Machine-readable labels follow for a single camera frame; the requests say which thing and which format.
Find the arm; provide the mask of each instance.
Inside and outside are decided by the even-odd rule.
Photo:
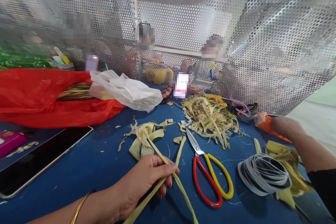
[[[272,129],[292,141],[312,185],[336,219],[336,157],[319,141],[308,136],[301,124],[293,119],[272,118]]]
[[[79,211],[76,223],[115,223],[126,219],[135,209],[139,199],[162,177],[167,177],[165,183],[157,191],[161,198],[166,194],[167,187],[172,187],[171,174],[175,170],[172,161],[164,164],[157,155],[143,157],[115,185],[90,194]],[[83,198],[63,207],[53,213],[29,222],[29,224],[71,223],[75,212]]]
[[[272,129],[292,141],[307,173],[336,169],[336,156],[319,141],[308,136],[298,121],[287,117],[272,118]]]

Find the red scissor handle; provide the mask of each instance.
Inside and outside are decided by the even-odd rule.
[[[194,182],[195,182],[195,186],[197,191],[199,192],[199,194],[201,195],[201,198],[205,201],[205,203],[207,205],[209,205],[212,208],[218,209],[222,206],[223,204],[223,199],[222,199],[222,195],[221,192],[219,191],[218,187],[216,186],[216,183],[214,182],[214,180],[212,179],[212,177],[210,176],[210,174],[207,172],[207,170],[204,168],[204,166],[202,165],[201,161],[200,161],[200,157],[194,157],[192,159],[192,176],[194,178]],[[212,202],[211,200],[209,200],[204,193],[202,192],[200,185],[198,184],[198,180],[197,180],[197,173],[196,173],[196,164],[198,164],[199,168],[202,170],[202,172],[204,173],[204,175],[207,177],[208,181],[210,182],[210,184],[212,185],[212,187],[215,189],[216,194],[217,194],[217,202]]]

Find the pink object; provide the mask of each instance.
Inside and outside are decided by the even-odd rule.
[[[2,131],[0,132],[0,158],[23,145],[28,141],[28,138],[20,132]]]

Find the scissors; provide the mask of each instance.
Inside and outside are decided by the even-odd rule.
[[[223,203],[223,199],[227,199],[230,200],[233,197],[233,183],[231,180],[231,177],[228,173],[228,171],[226,170],[226,168],[222,165],[221,162],[219,162],[215,157],[213,157],[212,155],[210,155],[209,153],[206,154],[204,151],[201,150],[200,146],[198,145],[196,139],[194,138],[194,136],[190,133],[190,131],[186,128],[187,131],[187,136],[188,139],[192,145],[192,147],[194,148],[196,154],[195,157],[192,160],[192,176],[194,178],[194,182],[196,185],[196,189],[199,192],[199,194],[201,195],[201,198],[205,201],[205,203],[207,205],[209,205],[212,208],[220,208],[222,203]],[[200,161],[200,157],[203,155],[205,157],[206,163],[208,165],[208,168],[210,170],[211,176],[210,174],[207,172],[207,170],[205,169],[205,167],[202,165],[201,161]],[[229,192],[225,193],[224,190],[222,189],[221,185],[219,184],[217,177],[215,175],[215,172],[213,171],[212,165],[210,163],[210,159],[212,161],[214,161],[224,172],[226,179],[227,179],[227,183],[229,184]],[[197,180],[197,174],[196,174],[196,165],[198,165],[200,167],[200,169],[202,170],[202,172],[204,173],[204,175],[207,177],[208,181],[210,182],[210,184],[212,185],[212,187],[215,189],[216,194],[217,194],[217,202],[213,202],[211,200],[209,200],[204,193],[202,192],[200,185],[198,184],[198,180]]]

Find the yellow mug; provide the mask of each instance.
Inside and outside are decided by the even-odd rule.
[[[150,64],[146,66],[147,81],[155,85],[164,84],[166,82],[168,73],[169,82],[172,82],[174,73],[170,68],[159,64]]]

